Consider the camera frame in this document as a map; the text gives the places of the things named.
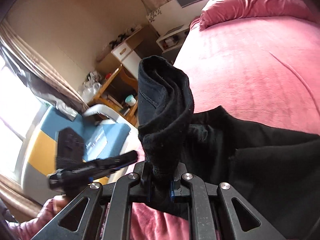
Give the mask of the left hand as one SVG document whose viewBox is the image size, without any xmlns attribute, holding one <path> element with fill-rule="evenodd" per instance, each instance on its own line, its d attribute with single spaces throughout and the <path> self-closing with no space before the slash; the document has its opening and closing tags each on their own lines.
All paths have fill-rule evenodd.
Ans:
<svg viewBox="0 0 320 240">
<path fill-rule="evenodd" d="M 53 198 L 54 213 L 59 213 L 70 201 L 71 201 L 70 198 L 65 194 L 55 196 Z"/>
</svg>

